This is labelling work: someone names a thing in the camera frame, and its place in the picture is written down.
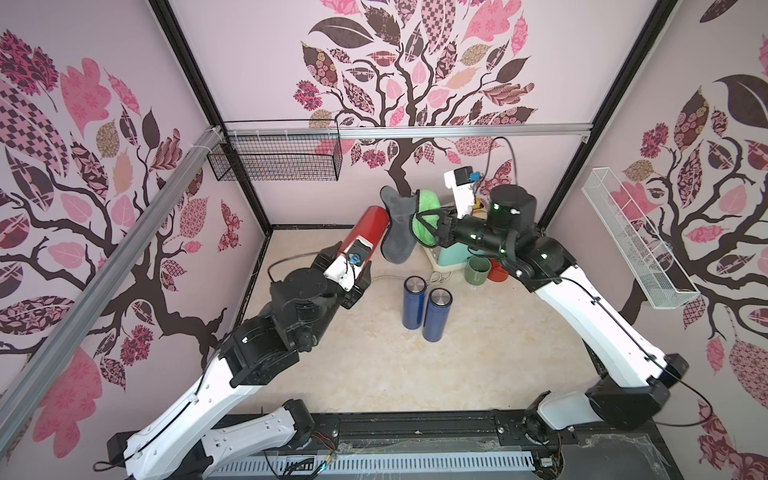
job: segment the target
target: green cup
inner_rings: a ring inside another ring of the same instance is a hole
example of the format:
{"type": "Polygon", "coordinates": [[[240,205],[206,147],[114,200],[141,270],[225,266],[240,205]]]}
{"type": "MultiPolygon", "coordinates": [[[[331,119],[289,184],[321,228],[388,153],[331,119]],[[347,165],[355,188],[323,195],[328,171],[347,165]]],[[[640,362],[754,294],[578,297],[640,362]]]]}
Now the green cup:
{"type": "Polygon", "coordinates": [[[487,258],[472,257],[464,269],[464,280],[470,285],[482,285],[491,272],[491,261],[487,258]]]}

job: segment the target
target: floor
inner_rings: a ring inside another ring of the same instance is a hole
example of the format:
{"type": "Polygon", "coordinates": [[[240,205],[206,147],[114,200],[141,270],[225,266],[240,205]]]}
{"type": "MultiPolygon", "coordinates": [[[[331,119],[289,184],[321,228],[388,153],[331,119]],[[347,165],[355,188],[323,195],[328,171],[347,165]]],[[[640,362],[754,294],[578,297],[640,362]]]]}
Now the floor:
{"type": "MultiPolygon", "coordinates": [[[[266,266],[343,240],[348,230],[276,230],[245,318],[270,300],[266,266]]],[[[311,257],[281,263],[282,279],[309,266],[311,257]]],[[[311,412],[393,412],[523,409],[548,389],[577,386],[595,377],[581,337],[557,312],[514,280],[471,286],[461,271],[443,285],[453,305],[442,339],[427,342],[402,326],[402,280],[429,278],[421,247],[394,265],[376,251],[374,281],[351,309],[339,309],[320,344],[301,353],[232,413],[270,411],[303,399],[311,412]]]]}

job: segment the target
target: vent grille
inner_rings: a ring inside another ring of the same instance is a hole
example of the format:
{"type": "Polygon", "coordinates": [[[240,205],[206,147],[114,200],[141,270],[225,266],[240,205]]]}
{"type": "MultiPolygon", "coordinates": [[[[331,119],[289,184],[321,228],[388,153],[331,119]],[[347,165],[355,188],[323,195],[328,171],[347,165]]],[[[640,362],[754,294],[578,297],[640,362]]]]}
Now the vent grille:
{"type": "MultiPolygon", "coordinates": [[[[311,456],[279,456],[270,458],[270,463],[280,475],[287,465],[301,462],[311,456]]],[[[325,455],[315,457],[313,467],[293,475],[309,475],[325,455]]],[[[336,474],[384,474],[384,473],[443,473],[443,472],[513,472],[533,471],[533,457],[530,452],[477,452],[477,453],[400,453],[338,455],[328,465],[329,473],[336,474]]],[[[249,457],[247,460],[224,465],[214,473],[217,477],[268,475],[273,476],[264,458],[249,457]]]]}

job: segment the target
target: gray sock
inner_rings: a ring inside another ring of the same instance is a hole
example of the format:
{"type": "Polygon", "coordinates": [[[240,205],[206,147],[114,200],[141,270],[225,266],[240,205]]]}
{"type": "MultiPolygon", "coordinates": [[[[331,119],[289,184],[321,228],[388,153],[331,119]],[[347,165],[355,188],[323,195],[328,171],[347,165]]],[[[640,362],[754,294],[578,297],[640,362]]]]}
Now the gray sock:
{"type": "Polygon", "coordinates": [[[416,237],[411,233],[411,218],[416,213],[419,199],[400,197],[397,190],[390,186],[382,188],[379,196],[390,219],[389,230],[382,241],[382,255],[390,263],[403,263],[416,245],[416,237]]]}

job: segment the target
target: black cable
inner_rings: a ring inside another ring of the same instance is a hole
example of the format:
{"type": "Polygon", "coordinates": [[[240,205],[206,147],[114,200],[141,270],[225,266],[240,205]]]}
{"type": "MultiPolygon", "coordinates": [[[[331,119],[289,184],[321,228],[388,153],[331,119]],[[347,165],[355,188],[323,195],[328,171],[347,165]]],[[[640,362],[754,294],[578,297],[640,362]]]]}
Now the black cable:
{"type": "Polygon", "coordinates": [[[295,259],[297,259],[297,258],[302,258],[302,257],[311,257],[312,255],[319,255],[319,254],[320,254],[320,252],[309,252],[309,253],[301,253],[300,255],[294,255],[293,257],[287,257],[287,258],[283,258],[283,259],[281,259],[281,260],[278,260],[278,261],[276,261],[276,262],[275,262],[275,263],[273,263],[272,265],[269,265],[269,266],[266,268],[266,274],[267,274],[267,276],[270,278],[270,282],[271,282],[271,283],[275,283],[275,279],[274,279],[274,278],[272,278],[272,273],[270,272],[270,270],[272,270],[272,267],[273,267],[273,266],[275,266],[275,265],[279,265],[280,263],[283,263],[283,262],[287,262],[287,261],[289,261],[289,260],[295,260],[295,259]]]}
{"type": "Polygon", "coordinates": [[[485,180],[485,177],[488,176],[488,169],[491,166],[491,152],[493,151],[493,143],[497,140],[503,140],[507,142],[507,145],[509,146],[509,151],[512,152],[512,168],[515,171],[515,185],[518,184],[518,159],[515,157],[515,149],[512,148],[512,143],[509,141],[507,137],[496,137],[493,140],[491,140],[491,144],[488,147],[488,160],[485,161],[485,173],[482,175],[482,178],[478,180],[478,182],[475,184],[475,194],[478,193],[478,188],[480,188],[480,184],[485,180]]]}

